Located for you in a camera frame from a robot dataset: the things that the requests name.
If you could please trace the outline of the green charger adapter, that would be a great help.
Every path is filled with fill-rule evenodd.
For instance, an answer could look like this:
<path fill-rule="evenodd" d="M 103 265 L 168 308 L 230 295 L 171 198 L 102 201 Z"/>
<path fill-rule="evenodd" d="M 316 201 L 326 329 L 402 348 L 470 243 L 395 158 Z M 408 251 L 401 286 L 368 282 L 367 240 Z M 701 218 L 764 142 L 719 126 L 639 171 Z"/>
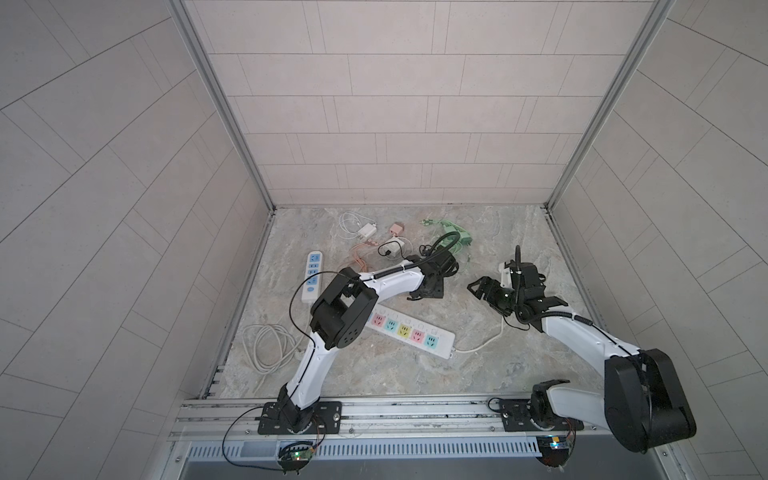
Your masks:
<path fill-rule="evenodd" d="M 457 245 L 468 246 L 472 243 L 471 234 L 460 225 L 449 220 L 441 220 L 440 223 L 446 234 L 455 232 L 458 235 Z"/>

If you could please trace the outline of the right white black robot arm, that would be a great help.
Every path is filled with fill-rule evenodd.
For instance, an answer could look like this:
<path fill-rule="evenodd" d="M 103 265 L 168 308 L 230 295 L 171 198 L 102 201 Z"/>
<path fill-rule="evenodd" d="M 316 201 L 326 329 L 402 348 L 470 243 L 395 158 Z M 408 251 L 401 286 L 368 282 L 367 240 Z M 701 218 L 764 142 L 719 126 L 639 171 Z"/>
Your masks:
<path fill-rule="evenodd" d="M 546 334 L 576 353 L 602 378 L 603 389 L 571 387 L 565 379 L 533 386 L 525 406 L 498 402 L 498 413 L 522 414 L 536 429 L 567 421 L 607 429 L 631 452 L 692 438 L 697 424 L 672 359 L 659 349 L 642 349 L 601 329 L 566 301 L 545 293 L 545 276 L 519 256 L 501 264 L 501 277 L 483 276 L 468 290 L 503 318 Z"/>

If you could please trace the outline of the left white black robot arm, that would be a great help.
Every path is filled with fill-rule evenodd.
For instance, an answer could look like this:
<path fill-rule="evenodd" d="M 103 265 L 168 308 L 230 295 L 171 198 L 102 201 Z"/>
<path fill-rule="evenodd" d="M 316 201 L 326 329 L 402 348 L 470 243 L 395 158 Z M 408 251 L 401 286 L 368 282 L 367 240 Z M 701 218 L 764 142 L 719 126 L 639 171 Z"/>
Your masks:
<path fill-rule="evenodd" d="M 445 233 L 422 254 L 388 269 L 336 272 L 310 308 L 311 332 L 300 365 L 277 400 L 262 410 L 259 432 L 301 434 L 312 427 L 320 419 L 322 385 L 340 350 L 360 336 L 377 303 L 400 294 L 410 301 L 441 299 L 444 280 L 459 270 L 451 249 L 460 238 L 458 232 Z"/>

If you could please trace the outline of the white charger adapter with cable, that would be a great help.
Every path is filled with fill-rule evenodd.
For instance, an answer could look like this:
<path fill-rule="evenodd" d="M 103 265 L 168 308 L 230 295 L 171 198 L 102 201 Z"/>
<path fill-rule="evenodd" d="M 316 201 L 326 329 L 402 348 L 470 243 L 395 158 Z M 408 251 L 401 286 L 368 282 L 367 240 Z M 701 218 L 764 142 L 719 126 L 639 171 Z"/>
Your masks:
<path fill-rule="evenodd" d="M 498 266 L 498 271 L 500 274 L 500 284 L 505 289 L 512 289 L 512 279 L 511 279 L 511 269 L 509 266 L 507 266 L 504 262 L 500 263 Z"/>

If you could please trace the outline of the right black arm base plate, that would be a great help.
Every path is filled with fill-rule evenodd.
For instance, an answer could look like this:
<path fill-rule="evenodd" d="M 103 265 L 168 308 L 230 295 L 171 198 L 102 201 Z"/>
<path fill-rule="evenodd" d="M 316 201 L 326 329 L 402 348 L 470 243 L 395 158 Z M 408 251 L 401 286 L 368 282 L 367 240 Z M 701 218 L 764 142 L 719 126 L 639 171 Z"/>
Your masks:
<path fill-rule="evenodd" d="M 490 401 L 491 409 L 502 420 L 505 432 L 581 431 L 580 420 L 558 416 L 547 400 L 498 399 Z"/>

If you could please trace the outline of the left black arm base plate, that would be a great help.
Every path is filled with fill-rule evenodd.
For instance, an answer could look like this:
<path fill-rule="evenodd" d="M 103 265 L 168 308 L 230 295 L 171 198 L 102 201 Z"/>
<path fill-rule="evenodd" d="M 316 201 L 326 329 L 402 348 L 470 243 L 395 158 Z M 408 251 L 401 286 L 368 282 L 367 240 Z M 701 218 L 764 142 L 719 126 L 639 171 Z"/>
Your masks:
<path fill-rule="evenodd" d="M 259 435 L 337 434 L 342 403 L 318 401 L 299 409 L 290 401 L 268 402 L 259 417 Z"/>

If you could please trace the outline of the white multicolour socket power strip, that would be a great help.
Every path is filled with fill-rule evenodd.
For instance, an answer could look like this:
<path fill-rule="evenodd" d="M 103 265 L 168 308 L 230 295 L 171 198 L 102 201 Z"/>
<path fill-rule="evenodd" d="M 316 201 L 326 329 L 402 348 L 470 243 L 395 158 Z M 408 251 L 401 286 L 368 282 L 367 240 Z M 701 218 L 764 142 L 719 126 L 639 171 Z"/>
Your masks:
<path fill-rule="evenodd" d="M 366 327 L 442 359 L 452 356 L 454 333 L 391 308 L 377 304 Z"/>

